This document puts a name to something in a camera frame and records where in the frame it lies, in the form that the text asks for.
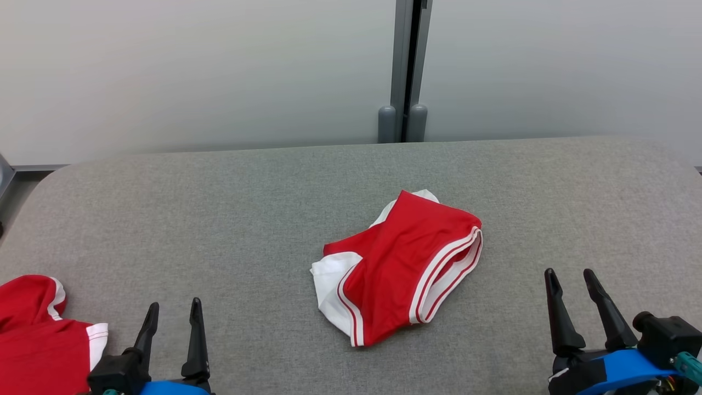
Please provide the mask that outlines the blue-banded left gripper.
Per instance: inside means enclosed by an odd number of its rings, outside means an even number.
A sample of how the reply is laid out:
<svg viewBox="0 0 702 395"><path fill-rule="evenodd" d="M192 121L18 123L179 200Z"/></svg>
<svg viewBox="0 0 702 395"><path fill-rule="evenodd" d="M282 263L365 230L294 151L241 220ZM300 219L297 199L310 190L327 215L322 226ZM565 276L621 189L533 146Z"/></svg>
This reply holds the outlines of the blue-banded left gripper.
<svg viewBox="0 0 702 395"><path fill-rule="evenodd" d="M137 340L134 343L134 348L140 358L140 364L150 363L152 338L156 334L159 317L160 304L153 302L149 305ZM140 392L141 395L214 394L208 382L211 374L200 298L193 298L191 301L189 323L188 354L186 355L186 362L183 363L181 368L183 379L147 382Z"/></svg>

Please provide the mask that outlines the blue-banded right gripper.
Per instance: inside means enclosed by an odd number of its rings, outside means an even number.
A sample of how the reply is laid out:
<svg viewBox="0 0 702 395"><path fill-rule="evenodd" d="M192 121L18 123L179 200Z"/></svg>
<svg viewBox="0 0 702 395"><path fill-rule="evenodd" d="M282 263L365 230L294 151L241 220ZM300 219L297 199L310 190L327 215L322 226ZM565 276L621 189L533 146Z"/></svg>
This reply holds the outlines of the blue-banded right gripper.
<svg viewBox="0 0 702 395"><path fill-rule="evenodd" d="M660 368L634 348L638 344L637 336L594 270L586 268L582 274L587 292L597 306L602 321L606 335L605 349L613 353L552 375L547 385L549 394L654 394L667 378L679 376L675 368ZM574 328L554 269L547 268L544 278L552 352L557 357L569 357L581 352L586 342Z"/></svg>

